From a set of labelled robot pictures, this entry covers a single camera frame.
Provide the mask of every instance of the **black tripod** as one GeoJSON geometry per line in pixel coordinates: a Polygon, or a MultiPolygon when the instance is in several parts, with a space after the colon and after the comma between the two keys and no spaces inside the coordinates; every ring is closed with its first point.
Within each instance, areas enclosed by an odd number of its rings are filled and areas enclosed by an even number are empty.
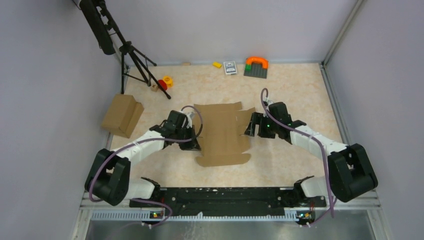
{"type": "Polygon", "coordinates": [[[101,8],[100,14],[107,17],[107,19],[108,19],[106,28],[108,30],[113,29],[115,31],[115,33],[113,33],[113,34],[116,34],[118,36],[119,40],[122,42],[122,46],[119,48],[119,51],[121,52],[121,89],[120,89],[120,93],[124,94],[124,77],[128,76],[130,78],[137,79],[141,82],[146,83],[147,86],[149,86],[149,87],[152,85],[151,79],[153,79],[153,81],[157,84],[159,89],[166,95],[166,97],[168,99],[171,99],[171,96],[165,91],[165,89],[158,83],[158,80],[155,78],[155,76],[153,76],[153,74],[149,71],[149,68],[147,66],[147,61],[149,61],[151,64],[153,64],[153,66],[156,66],[157,64],[154,63],[152,60],[150,60],[150,58],[148,58],[146,55],[144,55],[142,52],[140,52],[137,48],[135,48],[131,44],[131,41],[125,40],[124,36],[122,35],[121,31],[118,28],[118,25],[116,24],[116,22],[112,18],[111,13],[106,8],[105,1],[99,1],[99,6],[101,8]],[[141,55],[146,60],[145,64],[140,60],[139,56],[137,56],[136,53],[141,55]],[[134,77],[134,76],[131,76],[131,75],[125,73],[125,55],[127,55],[127,54],[129,54],[129,56],[131,57],[132,61],[135,64],[135,67],[137,67],[137,69],[140,72],[143,79],[140,79],[138,77],[134,77]],[[149,78],[147,78],[147,76],[144,73],[142,68],[148,73],[149,78]]]}

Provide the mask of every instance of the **yellow toy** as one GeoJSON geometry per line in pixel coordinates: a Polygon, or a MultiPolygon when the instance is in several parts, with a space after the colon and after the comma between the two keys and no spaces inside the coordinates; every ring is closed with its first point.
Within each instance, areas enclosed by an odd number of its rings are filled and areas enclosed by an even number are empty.
{"type": "Polygon", "coordinates": [[[172,81],[172,77],[170,77],[170,76],[164,76],[163,81],[166,83],[166,86],[168,88],[170,88],[174,85],[174,82],[172,81]]]}
{"type": "Polygon", "coordinates": [[[221,64],[221,63],[216,62],[216,61],[215,61],[215,62],[213,62],[213,63],[212,63],[212,65],[214,65],[215,67],[217,67],[217,68],[219,68],[219,69],[220,69],[220,68],[221,68],[221,66],[222,66],[222,64],[221,64]]]}

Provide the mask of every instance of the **white wall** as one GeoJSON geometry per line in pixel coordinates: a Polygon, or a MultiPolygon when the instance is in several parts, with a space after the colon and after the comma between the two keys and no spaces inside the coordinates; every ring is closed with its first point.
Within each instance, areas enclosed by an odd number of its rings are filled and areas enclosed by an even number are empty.
{"type": "Polygon", "coordinates": [[[127,41],[158,64],[262,56],[324,59],[355,0],[106,1],[127,41]]]}
{"type": "Polygon", "coordinates": [[[119,75],[71,0],[1,4],[1,239],[70,237],[119,75]]]}
{"type": "Polygon", "coordinates": [[[424,2],[367,1],[328,67],[395,239],[422,239],[424,2]]]}

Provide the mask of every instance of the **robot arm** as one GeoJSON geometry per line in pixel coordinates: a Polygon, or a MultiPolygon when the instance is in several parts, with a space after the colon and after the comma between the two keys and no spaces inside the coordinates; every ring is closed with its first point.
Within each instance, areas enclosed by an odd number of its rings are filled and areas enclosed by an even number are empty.
{"type": "MultiPolygon", "coordinates": [[[[172,110],[168,119],[161,125],[151,127],[143,136],[125,145],[123,148],[127,148],[112,157],[100,170],[92,193],[112,206],[119,204],[125,197],[149,199],[157,183],[146,178],[130,180],[131,165],[136,165],[150,154],[173,144],[175,141],[172,140],[187,140],[178,143],[181,150],[200,150],[192,126],[192,116],[192,113],[184,114],[172,110]],[[138,144],[148,139],[157,140],[138,144]]],[[[94,176],[101,165],[117,150],[102,149],[97,153],[85,181],[85,190],[90,190],[94,176]]]]}
{"type": "MultiPolygon", "coordinates": [[[[364,147],[357,143],[346,145],[336,142],[313,131],[303,121],[292,121],[283,102],[274,103],[267,99],[264,103],[267,111],[280,123],[316,138],[323,145],[328,161],[330,187],[339,200],[348,202],[377,187],[377,177],[364,147]]],[[[257,133],[259,137],[274,139],[278,135],[280,139],[299,146],[322,159],[321,148],[316,141],[278,125],[265,113],[252,113],[249,126],[244,134],[254,136],[256,125],[259,126],[257,133]]],[[[328,195],[326,180],[323,176],[306,177],[296,182],[295,186],[299,184],[305,197],[328,195]]]]}

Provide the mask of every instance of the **flattened cardboard box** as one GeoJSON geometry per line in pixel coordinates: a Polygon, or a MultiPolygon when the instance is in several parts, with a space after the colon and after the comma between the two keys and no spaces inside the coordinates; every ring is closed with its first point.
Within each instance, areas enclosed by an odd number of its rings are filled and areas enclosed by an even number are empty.
{"type": "Polygon", "coordinates": [[[101,127],[111,134],[129,138],[144,111],[132,95],[116,94],[107,109],[101,127]]]}
{"type": "MultiPolygon", "coordinates": [[[[255,108],[242,110],[242,103],[194,105],[203,118],[203,130],[197,141],[202,156],[195,158],[202,167],[245,164],[251,158],[250,138],[244,135],[255,108]]],[[[200,127],[199,116],[193,124],[196,132],[200,127]]]]}

